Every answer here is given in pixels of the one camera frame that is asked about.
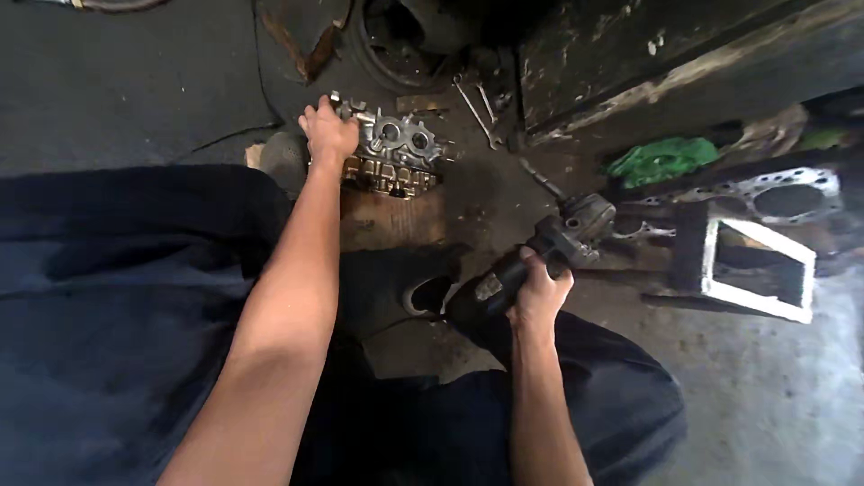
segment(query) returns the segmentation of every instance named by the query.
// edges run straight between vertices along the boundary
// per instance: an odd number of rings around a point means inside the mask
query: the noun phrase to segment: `metal frame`
[[[704,228],[704,233],[702,233],[701,258],[698,265],[677,265],[677,271],[684,274],[683,278],[677,280],[678,285],[676,287],[679,287],[677,290],[685,292],[695,291],[700,297],[708,297],[725,304],[737,305],[798,323],[810,323],[813,320],[812,301],[816,252],[759,223],[746,221],[723,211],[714,204],[708,205],[707,217],[706,224],[702,227]],[[803,276],[800,306],[781,302],[775,297],[761,296],[760,294],[724,284],[714,279],[717,238],[721,225],[731,227],[747,238],[755,240],[761,245],[802,264]],[[687,253],[689,255],[685,254],[684,260],[694,255],[691,252]],[[677,261],[677,264],[682,263],[684,261],[681,259]]]

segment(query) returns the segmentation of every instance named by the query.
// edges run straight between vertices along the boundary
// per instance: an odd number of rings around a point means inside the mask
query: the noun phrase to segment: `wrench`
[[[474,117],[477,119],[477,122],[480,124],[480,128],[483,129],[483,132],[486,134],[486,138],[489,139],[489,146],[492,150],[498,150],[504,145],[504,142],[501,140],[501,137],[491,133],[488,128],[486,128],[486,124],[483,123],[483,120],[480,119],[480,115],[477,113],[477,110],[474,108],[474,105],[471,104],[471,100],[468,99],[468,95],[465,94],[465,91],[462,89],[462,85],[460,84],[462,81],[462,75],[456,74],[453,77],[453,84],[456,85],[456,89],[459,90],[459,93],[462,95],[462,98],[468,104],[468,108],[471,109],[471,113],[474,114]]]
[[[483,97],[483,103],[486,105],[486,110],[489,112],[489,119],[492,120],[492,126],[498,123],[498,117],[492,112],[492,105],[489,104],[489,98],[486,97],[486,90],[483,89],[483,83],[477,81],[477,89],[480,90],[480,96]]]

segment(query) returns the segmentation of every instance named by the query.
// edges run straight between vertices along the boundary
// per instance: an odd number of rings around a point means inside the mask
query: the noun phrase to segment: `hand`
[[[359,122],[351,117],[342,121],[330,106],[330,99],[322,95],[318,100],[318,110],[307,106],[304,114],[297,119],[300,128],[309,139],[309,154],[312,166],[317,163],[336,165],[340,173],[342,164],[357,149],[359,142]]]
[[[558,280],[553,280],[543,259],[534,250],[523,246],[519,248],[519,256],[528,266],[528,280],[519,289],[516,305],[507,311],[507,318],[514,332],[536,331],[541,336],[551,335],[555,317],[573,288],[573,273],[565,270]]]

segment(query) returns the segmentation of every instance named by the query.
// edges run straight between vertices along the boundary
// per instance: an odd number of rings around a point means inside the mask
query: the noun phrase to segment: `forearm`
[[[570,422],[554,335],[514,330],[512,367],[513,483],[593,484]]]
[[[229,360],[262,349],[323,359],[339,300],[340,174],[331,166],[310,168],[276,250],[246,301]]]
[[[210,396],[161,484],[286,483],[339,293],[339,175],[310,170]]]

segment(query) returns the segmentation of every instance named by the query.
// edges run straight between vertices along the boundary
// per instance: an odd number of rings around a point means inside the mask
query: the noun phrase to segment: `metal rod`
[[[519,165],[521,165],[522,168],[525,169],[525,172],[531,174],[531,177],[533,177],[534,180],[543,187],[543,189],[549,191],[549,193],[555,197],[556,201],[564,202],[567,200],[567,195],[564,194],[564,191],[562,191],[560,188],[558,188],[558,186],[550,182],[550,180],[546,176],[537,172],[536,169],[531,167],[531,164],[528,163],[528,160],[525,159],[525,157],[519,158]]]

